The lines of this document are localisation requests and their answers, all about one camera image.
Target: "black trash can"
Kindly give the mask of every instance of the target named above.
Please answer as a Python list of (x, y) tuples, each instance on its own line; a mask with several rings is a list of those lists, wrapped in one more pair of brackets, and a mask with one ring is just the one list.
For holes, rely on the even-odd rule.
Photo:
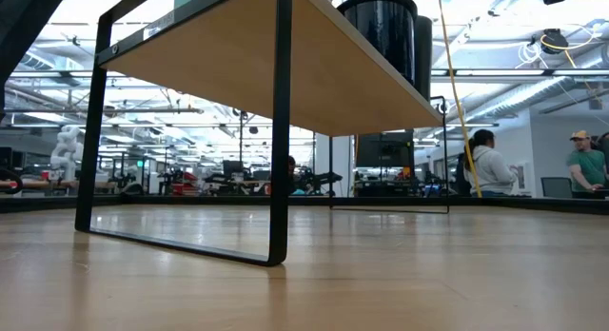
[(415, 20), (412, 0), (348, 0), (338, 10), (411, 84), (415, 85)]

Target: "chair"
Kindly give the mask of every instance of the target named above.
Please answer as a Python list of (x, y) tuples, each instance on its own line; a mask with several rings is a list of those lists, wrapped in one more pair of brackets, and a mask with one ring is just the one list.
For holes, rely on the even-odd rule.
[(549, 198), (572, 199), (571, 179), (561, 177), (541, 178), (543, 196)]

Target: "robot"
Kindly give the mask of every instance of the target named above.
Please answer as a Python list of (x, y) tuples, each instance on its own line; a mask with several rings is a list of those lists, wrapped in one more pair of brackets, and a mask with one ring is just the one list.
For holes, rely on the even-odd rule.
[(57, 134), (57, 146), (50, 154), (50, 167), (55, 171), (64, 169), (62, 180), (73, 181), (76, 161), (83, 159), (83, 144), (76, 140), (79, 134), (78, 127), (62, 127), (61, 132)]

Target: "white hoodie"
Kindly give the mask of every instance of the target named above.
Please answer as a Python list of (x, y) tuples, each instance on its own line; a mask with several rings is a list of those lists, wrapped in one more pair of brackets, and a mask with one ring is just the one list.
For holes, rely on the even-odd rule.
[[(482, 191), (510, 194), (518, 176), (505, 164), (503, 157), (495, 149), (488, 146), (474, 148), (474, 166), (478, 174), (478, 184)], [(469, 170), (464, 170), (465, 179), (472, 185), (471, 193), (476, 192), (474, 176)]]

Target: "tan cap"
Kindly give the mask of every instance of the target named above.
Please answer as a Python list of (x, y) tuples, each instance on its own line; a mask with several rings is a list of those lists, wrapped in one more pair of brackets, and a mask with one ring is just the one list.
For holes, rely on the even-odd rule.
[(589, 139), (590, 136), (588, 136), (588, 133), (586, 132), (586, 130), (580, 130), (580, 131), (576, 131), (574, 133), (571, 134), (571, 138), (569, 140), (573, 141), (576, 139)]

